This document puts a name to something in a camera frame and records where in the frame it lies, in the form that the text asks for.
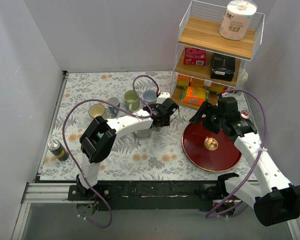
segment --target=box label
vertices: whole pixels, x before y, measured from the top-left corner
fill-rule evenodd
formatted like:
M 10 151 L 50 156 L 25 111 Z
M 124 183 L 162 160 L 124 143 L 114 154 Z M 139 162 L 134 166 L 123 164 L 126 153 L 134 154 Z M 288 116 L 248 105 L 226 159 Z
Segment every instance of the box label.
M 207 86 L 207 87 L 210 87 L 211 86 L 211 81 L 205 80 L 203 85 Z
M 223 71 L 215 71 L 215 74 L 222 75 L 222 76 L 226 75 L 226 73 Z
M 189 99 L 189 103 L 195 103 L 197 104 L 199 102 L 199 99 L 196 99 L 196 98 L 190 98 Z
M 205 63 L 205 61 L 196 61 L 195 62 L 195 65 L 201 65 L 201 66 L 203 66 L 204 65 L 204 63 Z

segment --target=wooden shelf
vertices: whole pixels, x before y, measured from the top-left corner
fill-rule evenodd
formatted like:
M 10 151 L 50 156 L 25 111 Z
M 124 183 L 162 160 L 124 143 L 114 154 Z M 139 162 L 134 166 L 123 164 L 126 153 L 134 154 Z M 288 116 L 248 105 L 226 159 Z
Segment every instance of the wooden shelf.
M 250 61 L 256 31 L 248 29 L 243 39 L 230 40 L 220 35 L 219 27 L 219 22 L 190 17 L 178 43 Z
M 183 53 L 176 65 L 174 71 L 178 72 L 179 74 L 188 75 L 188 76 L 195 77 L 198 79 L 203 79 L 203 80 L 208 79 L 208 80 L 213 81 L 214 83 L 219 83 L 219 84 L 227 85 L 230 87 L 235 87 L 237 85 L 241 60 L 238 58 L 235 59 L 235 73 L 234 73 L 234 77 L 233 77 L 232 81 L 224 81 L 224 80 L 210 78 L 211 72 L 212 72 L 213 56 L 214 56 L 213 52 L 210 52 L 210 51 L 206 52 L 205 66 L 184 64 L 185 50 L 183 50 Z
M 198 105 L 179 101 L 180 93 L 182 91 L 183 91 L 182 88 L 176 87 L 174 90 L 174 93 L 172 95 L 172 100 L 179 106 L 184 106 L 184 107 L 198 110 L 200 108 L 200 106 L 198 106 Z M 211 103 L 212 105 L 215 105 L 215 104 L 217 104 L 217 102 L 218 102 L 218 95 L 210 92 L 209 103 Z

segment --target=plastic wrap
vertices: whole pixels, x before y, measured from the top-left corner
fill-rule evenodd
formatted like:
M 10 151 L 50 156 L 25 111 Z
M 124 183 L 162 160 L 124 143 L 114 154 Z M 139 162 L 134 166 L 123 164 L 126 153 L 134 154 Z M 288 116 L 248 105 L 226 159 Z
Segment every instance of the plastic wrap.
M 257 5 L 253 1 L 229 2 L 219 29 L 221 36 L 231 40 L 243 39 L 256 11 Z

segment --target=white wall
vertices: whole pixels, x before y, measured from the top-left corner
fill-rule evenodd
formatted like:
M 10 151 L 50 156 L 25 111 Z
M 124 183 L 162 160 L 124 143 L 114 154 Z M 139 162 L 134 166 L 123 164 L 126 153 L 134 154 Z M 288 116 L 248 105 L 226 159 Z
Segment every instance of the white wall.
M 276 0 L 256 0 L 268 15 Z M 191 0 L 24 0 L 62 70 L 169 70 Z M 205 0 L 226 6 L 229 0 Z
M 281 171 L 294 185 L 300 185 L 300 0 L 276 1 L 248 72 L 246 88 L 266 109 L 266 147 Z M 262 128 L 259 108 L 250 102 Z
M 62 72 L 22 0 L 0 0 L 0 240 L 35 177 Z

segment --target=gold label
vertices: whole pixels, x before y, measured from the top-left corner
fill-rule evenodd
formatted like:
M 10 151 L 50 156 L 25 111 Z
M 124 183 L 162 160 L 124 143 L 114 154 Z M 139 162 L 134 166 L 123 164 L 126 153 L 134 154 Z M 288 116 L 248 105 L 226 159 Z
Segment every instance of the gold label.
M 65 150 L 62 150 L 62 152 L 58 156 L 55 156 L 55 157 L 58 159 L 58 158 L 61 158 L 64 154 L 65 154 Z
M 204 140 L 204 146 L 210 151 L 214 151 L 218 148 L 218 142 L 212 137 L 206 137 Z

